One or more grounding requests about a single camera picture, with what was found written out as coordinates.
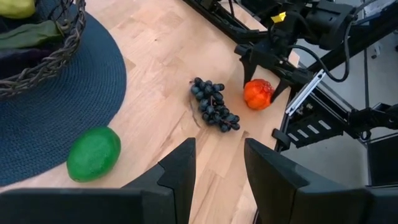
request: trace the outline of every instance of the woven basket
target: woven basket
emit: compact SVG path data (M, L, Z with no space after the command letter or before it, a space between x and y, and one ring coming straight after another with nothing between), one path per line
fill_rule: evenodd
M81 34L85 28L84 0L40 0L36 11L40 20L57 21L65 38L53 53L32 67L25 68L21 73L0 79L0 100L20 94L35 87L46 78L55 77L76 53L80 44Z

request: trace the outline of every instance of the black cable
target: black cable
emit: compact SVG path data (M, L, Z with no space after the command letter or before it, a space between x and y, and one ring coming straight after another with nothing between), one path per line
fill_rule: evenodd
M306 22L305 18L300 13L293 12L293 11L287 11L286 16L296 17L296 19L298 19L304 25L304 27L306 28L308 33L312 36L312 38L314 38L314 40L318 39L318 37L314 34L314 32L312 32L310 25Z
M368 5L371 4L371 3L374 3L375 1L377 1L377 0L370 0L370 1L367 1L367 2L362 3L362 5L360 5L360 6L358 6L358 7L356 8L356 10L354 11L353 16L356 16L356 15L357 15L360 11L362 11L366 6L368 6ZM349 31L351 30L351 26L352 26L352 25L353 25L353 21L351 21L351 22L348 24L347 29L346 29L346 32L345 32L345 34L344 34L344 40L343 40L343 43L344 43L344 53L345 53L345 57L346 57L344 75L343 75L343 78L341 78L341 79L337 79L337 78L333 77L332 80L335 81L335 82L343 82L343 81L345 81L345 80L348 78L348 75L349 75L349 59L350 59L350 56L349 56L349 47L348 47L348 36L349 36Z
M310 50L310 49L308 49L308 48L306 48L306 47L304 47L304 46L297 45L297 44L287 46L287 48L288 48L288 49L300 49L300 50L303 50L303 51L305 51L306 53L310 54L313 58L315 58L315 60L316 60L318 63L321 64L323 71L325 71L325 73L329 76L330 79L332 79L332 80L335 81L335 82L338 81L338 79L336 79L336 78L329 72L329 69L326 67L326 65L325 65L325 64L322 62L322 60L316 55L316 53L314 53L312 50Z

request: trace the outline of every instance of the green vegetable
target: green vegetable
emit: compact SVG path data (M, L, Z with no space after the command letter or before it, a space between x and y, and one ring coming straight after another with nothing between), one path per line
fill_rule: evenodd
M0 16L25 19L35 13L34 0L0 0Z
M45 42L62 38L62 33L54 21L40 24L25 24L9 32L0 34L0 49L21 49L36 47Z
M80 136L67 160L69 176L76 182L88 182L106 175L120 155L119 136L110 128L94 128Z

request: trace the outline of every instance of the eggplant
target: eggplant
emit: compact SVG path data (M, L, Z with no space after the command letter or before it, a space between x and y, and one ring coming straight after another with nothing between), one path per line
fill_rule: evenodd
M48 49L3 49L0 50L0 78L7 78L21 73L40 63L52 53Z

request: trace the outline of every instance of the yellow fruit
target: yellow fruit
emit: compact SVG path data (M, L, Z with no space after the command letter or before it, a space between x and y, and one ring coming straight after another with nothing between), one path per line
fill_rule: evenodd
M35 13L35 0L0 0L0 16L25 19Z

